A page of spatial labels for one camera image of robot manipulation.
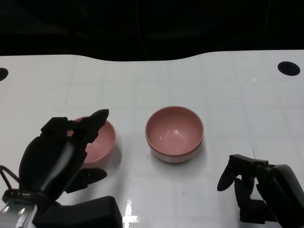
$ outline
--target pink bowl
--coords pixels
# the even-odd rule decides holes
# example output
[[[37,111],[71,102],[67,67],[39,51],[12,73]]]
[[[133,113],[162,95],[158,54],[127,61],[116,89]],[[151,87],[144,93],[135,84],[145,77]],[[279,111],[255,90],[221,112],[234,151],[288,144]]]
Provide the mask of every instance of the pink bowl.
[[[146,139],[151,151],[166,162],[184,162],[200,146],[204,125],[188,108],[165,107],[155,112],[146,125]]]
[[[67,135],[71,136],[73,131],[68,131]],[[116,133],[113,125],[106,121],[105,125],[102,126],[98,131],[98,136],[92,143],[88,143],[85,151],[87,152],[87,157],[82,168],[94,168],[94,167],[104,167],[115,147]]]

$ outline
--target ceramic bowl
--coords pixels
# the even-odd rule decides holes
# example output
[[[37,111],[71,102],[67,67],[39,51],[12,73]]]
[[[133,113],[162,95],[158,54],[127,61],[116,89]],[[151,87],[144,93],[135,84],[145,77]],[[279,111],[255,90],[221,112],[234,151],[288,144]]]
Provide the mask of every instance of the ceramic bowl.
[[[192,110],[179,106],[155,112],[146,125],[146,139],[154,155],[166,162],[194,156],[204,136],[204,125]]]
[[[67,132],[68,136],[72,134],[73,131]],[[106,121],[105,125],[99,129],[97,138],[86,146],[87,156],[82,168],[104,167],[113,153],[115,141],[115,129],[109,121]]]

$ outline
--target black hole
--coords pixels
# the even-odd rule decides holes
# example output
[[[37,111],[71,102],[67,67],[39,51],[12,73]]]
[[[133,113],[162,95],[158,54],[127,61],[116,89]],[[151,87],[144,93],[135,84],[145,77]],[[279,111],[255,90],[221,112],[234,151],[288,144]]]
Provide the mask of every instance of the black hole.
[[[300,67],[292,62],[282,62],[279,63],[277,66],[279,71],[282,74],[288,75],[288,76],[296,76],[300,73]]]
[[[0,68],[0,81],[4,80],[9,75],[9,71],[5,68]]]

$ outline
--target bowl rim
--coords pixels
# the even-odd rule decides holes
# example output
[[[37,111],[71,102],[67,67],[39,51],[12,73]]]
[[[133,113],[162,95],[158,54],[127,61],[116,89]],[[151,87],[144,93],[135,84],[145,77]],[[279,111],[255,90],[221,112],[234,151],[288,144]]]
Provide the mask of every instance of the bowl rim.
[[[148,123],[149,123],[150,119],[151,119],[156,113],[158,113],[159,111],[164,110],[164,109],[169,109],[169,108],[181,108],[181,109],[186,109],[186,110],[192,112],[193,114],[195,114],[195,115],[197,116],[197,118],[199,119],[199,121],[200,121],[200,123],[201,123],[201,126],[202,126],[202,128],[203,128],[203,133],[202,133],[202,135],[201,135],[201,137],[200,137],[200,139],[199,139],[199,142],[198,142],[198,143],[195,145],[195,147],[193,147],[191,150],[186,151],[186,152],[184,152],[184,153],[180,153],[180,154],[168,154],[168,153],[162,152],[162,151],[156,149],[156,148],[151,144],[151,142],[150,142],[149,139],[148,139],[148,136],[147,136],[147,126],[148,126]],[[184,155],[187,155],[187,154],[189,154],[189,153],[192,153],[194,150],[196,150],[196,149],[201,145],[201,143],[202,143],[202,141],[203,141],[203,137],[204,137],[204,132],[205,132],[204,124],[203,124],[201,118],[199,117],[199,115],[197,115],[197,114],[196,114],[194,111],[192,111],[191,109],[186,108],[186,107],[182,107],[182,106],[167,106],[167,107],[164,107],[164,108],[161,108],[161,109],[157,110],[156,112],[154,112],[154,113],[149,117],[149,119],[148,119],[148,121],[147,121],[147,123],[146,123],[146,127],[145,127],[146,140],[147,140],[147,143],[149,144],[149,146],[151,146],[156,152],[161,153],[161,154],[166,155],[166,156],[169,156],[169,157],[180,157],[180,156],[184,156]]]
[[[89,117],[89,116],[88,116],[88,115],[87,115],[87,116],[82,116],[82,117],[79,117],[79,118],[75,119],[74,121],[78,121],[79,119],[82,119],[82,118],[85,118],[85,117]],[[113,124],[111,124],[110,121],[106,120],[106,122],[108,122],[108,123],[110,124],[110,126],[112,127],[112,129],[113,129],[113,131],[114,131],[114,144],[113,144],[113,147],[112,147],[104,156],[99,157],[99,158],[97,158],[96,160],[91,161],[91,162],[84,162],[84,164],[91,164],[91,163],[97,162],[97,161],[103,159],[105,156],[107,156],[107,155],[114,149],[115,143],[116,143],[116,131],[115,131],[115,128],[114,128]]]

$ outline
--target table surface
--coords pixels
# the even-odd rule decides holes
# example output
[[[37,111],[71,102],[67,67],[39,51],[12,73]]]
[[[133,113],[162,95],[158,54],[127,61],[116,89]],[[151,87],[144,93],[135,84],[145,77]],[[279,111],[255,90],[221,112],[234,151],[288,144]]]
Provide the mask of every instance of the table surface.
[[[278,228],[240,223],[234,188],[217,192],[231,154],[288,164],[304,186],[304,51],[215,52],[159,62],[108,62],[82,56],[0,57],[0,161],[18,173],[26,146],[53,116],[108,108],[117,133],[108,177],[64,193],[68,205],[111,195],[128,228]],[[180,105],[203,120],[200,152],[183,164],[152,154],[144,129],[156,110]],[[6,189],[0,181],[0,191]],[[252,195],[260,199],[256,190]]]

